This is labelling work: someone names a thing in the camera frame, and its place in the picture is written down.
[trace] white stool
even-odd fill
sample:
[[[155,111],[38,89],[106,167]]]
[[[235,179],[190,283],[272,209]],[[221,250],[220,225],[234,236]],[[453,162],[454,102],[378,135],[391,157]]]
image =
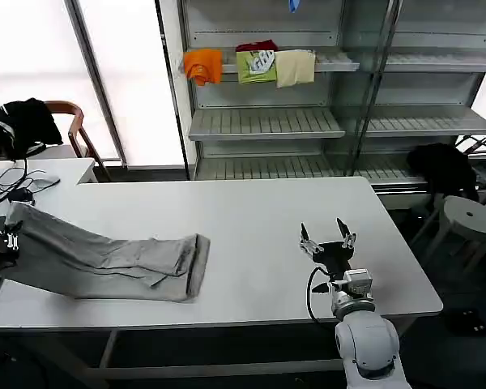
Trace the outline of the white stool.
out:
[[[472,247],[475,246],[475,252],[464,268],[464,273],[470,272],[486,254],[486,206],[462,197],[446,197],[441,202],[441,206],[436,207],[433,214],[424,222],[421,230],[410,242],[410,246],[413,246],[424,234],[438,214],[439,231],[425,251],[421,265],[425,266],[428,263],[446,235],[453,232],[470,241]]]

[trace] dark floor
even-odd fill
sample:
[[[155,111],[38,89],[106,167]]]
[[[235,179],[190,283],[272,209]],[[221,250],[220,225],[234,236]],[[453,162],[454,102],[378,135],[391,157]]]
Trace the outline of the dark floor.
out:
[[[393,213],[402,233],[410,236],[420,220],[405,212]],[[450,255],[460,243],[451,238],[436,253],[427,273],[439,292],[445,311],[475,307],[486,322],[486,258],[464,278],[462,264]],[[428,244],[416,247],[416,256]],[[444,315],[420,318],[402,338],[401,358],[414,388],[486,389],[486,336],[457,336]],[[97,365],[105,333],[57,334],[86,363]],[[112,366],[184,365],[326,359],[337,357],[332,336],[314,324],[247,328],[123,332]],[[46,371],[50,388],[81,389],[50,361],[18,346],[15,334],[0,335],[0,388],[43,388]],[[229,378],[188,378],[112,382],[113,388],[147,389],[200,387],[345,388],[342,372],[281,374]]]

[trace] white table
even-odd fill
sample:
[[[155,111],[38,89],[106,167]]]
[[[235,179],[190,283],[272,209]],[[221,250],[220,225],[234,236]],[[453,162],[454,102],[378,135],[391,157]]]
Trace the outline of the white table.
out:
[[[92,158],[69,158],[60,160],[28,160],[28,173],[33,170],[44,170],[47,174],[57,176],[61,179],[59,184],[47,190],[35,194],[36,205],[42,207],[43,203],[50,201],[54,197],[58,197],[61,193],[65,193],[68,188],[74,188],[77,184],[82,182],[96,182],[93,173],[94,160]],[[0,175],[7,169],[18,166],[23,168],[23,161],[19,160],[14,163],[9,160],[0,160]],[[4,176],[0,182],[12,183],[21,178],[23,174],[22,169],[11,170]],[[4,201],[0,204],[0,216],[7,213],[9,203]]]
[[[328,242],[341,238],[336,217],[357,234],[351,265],[372,274],[379,313],[413,319],[437,314],[443,307],[362,177],[85,184],[51,197],[39,208],[112,238],[174,239],[201,233],[211,239],[203,285],[195,302],[176,304],[76,301],[7,281],[0,292],[0,329],[121,330],[309,322],[305,293],[314,264],[299,248],[301,222],[313,240]],[[313,296],[312,305],[318,317],[334,319],[327,295]],[[106,370],[115,370],[83,365],[76,369],[91,387],[104,387],[104,383],[91,383],[89,377],[111,377]],[[76,369],[67,371],[77,374]]]

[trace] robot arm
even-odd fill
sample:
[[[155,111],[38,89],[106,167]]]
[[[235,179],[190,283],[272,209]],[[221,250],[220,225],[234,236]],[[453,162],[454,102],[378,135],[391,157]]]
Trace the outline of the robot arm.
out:
[[[399,359],[394,325],[379,314],[358,310],[335,328],[348,389],[410,389]]]
[[[301,249],[315,263],[324,264],[331,294],[331,311],[340,321],[335,341],[343,359],[348,389],[410,389],[399,359],[399,338],[393,323],[375,311],[373,277],[365,269],[352,270],[355,234],[337,219],[342,242],[318,245],[301,228]]]

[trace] white shelf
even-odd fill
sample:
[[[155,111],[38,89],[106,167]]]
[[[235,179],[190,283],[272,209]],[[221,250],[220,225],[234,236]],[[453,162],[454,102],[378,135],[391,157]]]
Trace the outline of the white shelf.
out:
[[[316,53],[315,72],[322,73],[327,71],[357,71],[360,64],[354,62],[349,57],[336,50],[325,48],[313,48]],[[223,51],[223,73],[237,73],[236,52],[234,49]]]
[[[335,177],[342,171],[343,166],[330,165],[320,155],[205,158],[198,162],[196,180]]]
[[[464,106],[377,106],[372,116],[368,138],[486,135],[486,120]]]
[[[486,72],[486,49],[404,49],[387,58],[385,71]]]
[[[371,185],[423,184],[425,180],[416,176],[408,167],[407,154],[362,154],[358,160],[355,176],[362,176]]]
[[[407,165],[406,154],[363,154],[355,176],[372,185],[424,183]],[[199,160],[196,180],[252,180],[343,176],[347,156],[267,156],[250,158],[204,158]]]
[[[203,142],[344,135],[328,108],[197,109],[189,138]]]

